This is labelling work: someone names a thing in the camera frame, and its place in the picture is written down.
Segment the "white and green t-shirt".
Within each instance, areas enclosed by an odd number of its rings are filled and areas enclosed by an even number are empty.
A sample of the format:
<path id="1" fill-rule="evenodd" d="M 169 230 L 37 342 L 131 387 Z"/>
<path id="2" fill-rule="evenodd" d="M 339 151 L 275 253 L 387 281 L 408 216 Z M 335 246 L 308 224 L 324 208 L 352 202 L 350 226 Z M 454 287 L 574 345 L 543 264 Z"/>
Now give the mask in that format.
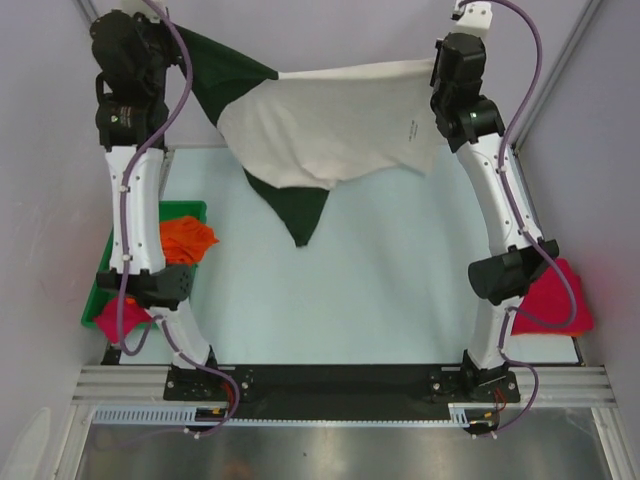
<path id="1" fill-rule="evenodd" d="M 195 99 L 296 247 L 308 245 L 338 184 L 395 167 L 431 169 L 442 145 L 429 106 L 433 60 L 279 72 L 179 33 Z"/>

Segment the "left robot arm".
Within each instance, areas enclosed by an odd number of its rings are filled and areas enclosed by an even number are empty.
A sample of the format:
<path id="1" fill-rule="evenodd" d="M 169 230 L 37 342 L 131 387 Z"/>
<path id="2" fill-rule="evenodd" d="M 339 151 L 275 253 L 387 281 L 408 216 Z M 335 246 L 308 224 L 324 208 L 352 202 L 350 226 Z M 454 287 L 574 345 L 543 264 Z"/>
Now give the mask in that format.
<path id="1" fill-rule="evenodd" d="M 158 325 L 172 363 L 190 370 L 186 387 L 197 398 L 214 397 L 221 376 L 212 346 L 200 332 L 189 297 L 191 268 L 170 264 L 160 233 L 160 183 L 167 153 L 165 133 L 191 91 L 193 69 L 186 44 L 164 9 L 150 13 L 113 10 L 90 27 L 96 78 L 96 126 L 109 169 L 113 237 L 110 266 L 96 276 L 116 293 L 116 340 L 126 343 L 125 305 L 134 300 Z"/>

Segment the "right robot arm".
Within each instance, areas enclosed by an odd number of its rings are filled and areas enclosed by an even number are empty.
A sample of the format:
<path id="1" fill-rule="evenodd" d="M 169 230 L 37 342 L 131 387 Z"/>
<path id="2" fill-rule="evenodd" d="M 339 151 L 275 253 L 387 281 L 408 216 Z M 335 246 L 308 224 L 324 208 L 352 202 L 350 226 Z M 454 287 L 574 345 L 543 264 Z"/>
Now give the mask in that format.
<path id="1" fill-rule="evenodd" d="M 468 33 L 449 33 L 436 44 L 430 106 L 436 127 L 468 175 L 488 235 L 489 257 L 472 262 L 468 278 L 480 304 L 470 346 L 463 353 L 461 388 L 473 401 L 493 394 L 507 375 L 502 353 L 511 310 L 547 268 L 559 248 L 534 224 L 518 225 L 518 191 L 506 194 L 503 182 L 515 176 L 500 144 L 505 127 L 497 105 L 481 93 L 486 64 L 483 41 Z"/>

